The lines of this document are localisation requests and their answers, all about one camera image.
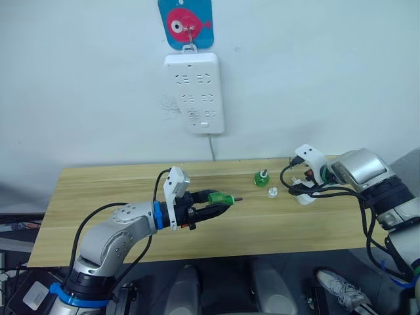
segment hook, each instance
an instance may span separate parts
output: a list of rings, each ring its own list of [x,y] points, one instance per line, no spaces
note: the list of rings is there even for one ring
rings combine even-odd
[[[192,42],[192,35],[191,35],[191,31],[192,31],[193,29],[194,29],[194,28],[193,28],[192,26],[190,26],[189,28],[187,28],[188,38],[190,39],[190,46],[191,46],[191,49],[192,49],[192,50],[194,50],[194,43]]]

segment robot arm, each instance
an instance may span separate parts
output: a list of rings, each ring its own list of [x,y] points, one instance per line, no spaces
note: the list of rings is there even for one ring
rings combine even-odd
[[[105,222],[92,227],[82,239],[79,256],[68,281],[50,288],[58,297],[50,311],[54,315],[101,314],[116,283],[115,276],[135,243],[166,227],[196,228],[196,223],[224,213],[241,198],[214,190],[186,191],[190,179],[178,167],[172,167],[163,185],[165,202],[147,201],[127,204]],[[212,202],[215,196],[222,202]],[[196,209],[195,203],[209,205]]]
[[[328,161],[307,144],[295,152],[299,161],[310,166],[306,179],[315,185],[351,185],[363,197],[362,205],[371,208],[388,231],[385,245],[400,271],[405,275],[420,274],[420,199],[379,156],[363,148]]]

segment blue ring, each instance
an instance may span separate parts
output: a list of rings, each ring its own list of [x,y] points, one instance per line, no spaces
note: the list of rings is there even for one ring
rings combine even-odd
[[[84,308],[102,308],[108,305],[110,300],[101,300],[101,301],[88,301],[88,300],[79,300],[67,295],[58,282],[54,282],[50,285],[50,292],[57,294],[60,300],[67,305],[84,307]]]
[[[155,208],[154,211],[154,217],[156,220],[156,225],[157,225],[157,229],[158,230],[162,230],[163,229],[163,214],[162,211],[160,210],[160,202],[158,201],[153,201],[153,205]]]

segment red fish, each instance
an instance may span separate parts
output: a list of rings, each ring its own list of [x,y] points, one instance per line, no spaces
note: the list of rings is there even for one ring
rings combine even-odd
[[[203,27],[211,28],[211,21],[202,23],[190,10],[176,8],[168,14],[166,27],[176,41],[189,43],[188,28],[191,29],[191,37],[194,39],[200,34]]]

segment white bottle cap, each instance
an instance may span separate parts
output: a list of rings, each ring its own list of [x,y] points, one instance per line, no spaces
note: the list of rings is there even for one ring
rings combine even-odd
[[[270,189],[268,189],[268,197],[275,198],[277,194],[278,194],[277,187],[271,187]]]

